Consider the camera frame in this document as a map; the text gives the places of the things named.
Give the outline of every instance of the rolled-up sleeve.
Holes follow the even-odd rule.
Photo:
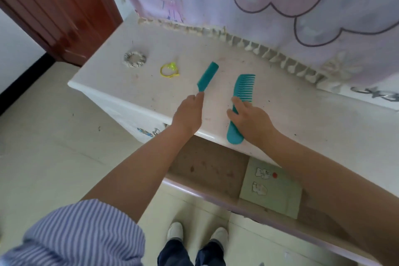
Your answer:
[[[125,213],[98,200],[61,207],[34,224],[0,265],[141,265],[145,238]]]

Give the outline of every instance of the yellow hair tie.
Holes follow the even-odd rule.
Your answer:
[[[164,67],[167,67],[167,68],[169,68],[170,70],[174,70],[175,72],[174,72],[172,75],[169,75],[169,76],[164,75],[164,74],[162,73],[162,70],[164,69]],[[160,73],[161,73],[161,76],[162,76],[162,77],[172,78],[172,77],[174,77],[174,76],[179,76],[179,69],[177,68],[175,62],[171,62],[171,63],[167,63],[167,64],[164,64],[163,66],[161,66]]]

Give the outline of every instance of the white scrunchie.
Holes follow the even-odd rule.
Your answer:
[[[133,57],[136,56],[139,60],[133,62]],[[146,63],[147,58],[140,52],[132,51],[123,55],[123,64],[128,68],[139,68]]]

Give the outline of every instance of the teal comb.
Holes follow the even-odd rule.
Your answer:
[[[242,74],[238,76],[234,86],[234,96],[242,101],[252,102],[252,88],[255,82],[254,74]],[[229,130],[227,131],[227,141],[231,144],[240,144],[244,140],[242,134],[238,131],[233,122],[230,121]]]
[[[201,79],[197,83],[199,92],[205,91],[206,87],[208,86],[209,82],[211,82],[213,76],[216,74],[218,69],[219,66],[215,62],[212,62],[208,66],[205,73],[202,75]]]

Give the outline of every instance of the person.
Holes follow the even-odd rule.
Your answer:
[[[203,100],[203,92],[188,96],[169,127],[115,167],[80,202],[34,224],[23,244],[4,254],[0,264],[141,265],[144,234],[136,223],[180,149],[200,128]],[[238,114],[228,110],[227,116],[248,142],[296,179],[364,250],[385,266],[397,264],[398,198],[281,134],[261,108],[237,97],[232,102]],[[225,265],[227,238],[227,231],[218,229],[198,252],[196,266]],[[158,265],[192,265],[182,241],[182,227],[173,223]]]

